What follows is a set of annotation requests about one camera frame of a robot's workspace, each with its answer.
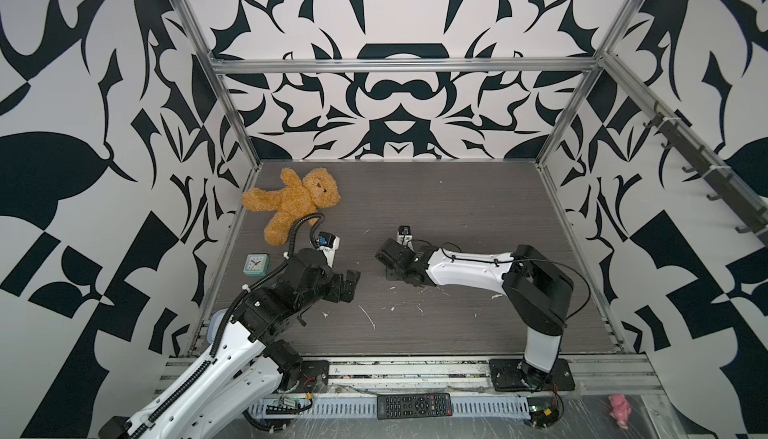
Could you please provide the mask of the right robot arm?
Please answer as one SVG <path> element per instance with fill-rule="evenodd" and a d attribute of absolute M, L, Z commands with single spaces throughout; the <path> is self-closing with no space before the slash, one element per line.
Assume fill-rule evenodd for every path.
<path fill-rule="evenodd" d="M 426 245 L 418 250 L 388 239 L 375 258 L 400 280 L 416 287 L 464 286 L 505 296 L 527 327 L 521 369 L 551 373 L 559 358 L 574 290 L 573 280 L 537 249 L 473 254 Z"/>

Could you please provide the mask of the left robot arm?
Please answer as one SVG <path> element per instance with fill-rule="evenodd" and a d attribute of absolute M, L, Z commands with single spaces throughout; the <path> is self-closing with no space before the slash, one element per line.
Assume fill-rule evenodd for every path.
<path fill-rule="evenodd" d="M 280 334 L 319 301 L 351 302 L 356 270 L 339 273 L 305 248 L 227 309 L 213 343 L 173 383 L 130 417 L 115 416 L 101 438 L 211 438 L 258 399 L 294 388 L 303 359 Z"/>

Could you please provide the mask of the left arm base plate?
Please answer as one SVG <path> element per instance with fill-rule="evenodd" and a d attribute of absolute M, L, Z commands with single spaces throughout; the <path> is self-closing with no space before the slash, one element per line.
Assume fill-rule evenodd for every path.
<path fill-rule="evenodd" d="M 321 393 L 327 389 L 330 362 L 327 360 L 305 360 L 299 375 L 297 393 Z"/>

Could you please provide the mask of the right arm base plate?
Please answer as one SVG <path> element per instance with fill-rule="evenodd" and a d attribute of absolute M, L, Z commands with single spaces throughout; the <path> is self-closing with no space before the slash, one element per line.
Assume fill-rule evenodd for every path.
<path fill-rule="evenodd" d="M 497 392 L 572 392 L 576 389 L 569 363 L 558 358 L 549 372 L 528 365 L 523 359 L 490 359 L 493 388 Z"/>

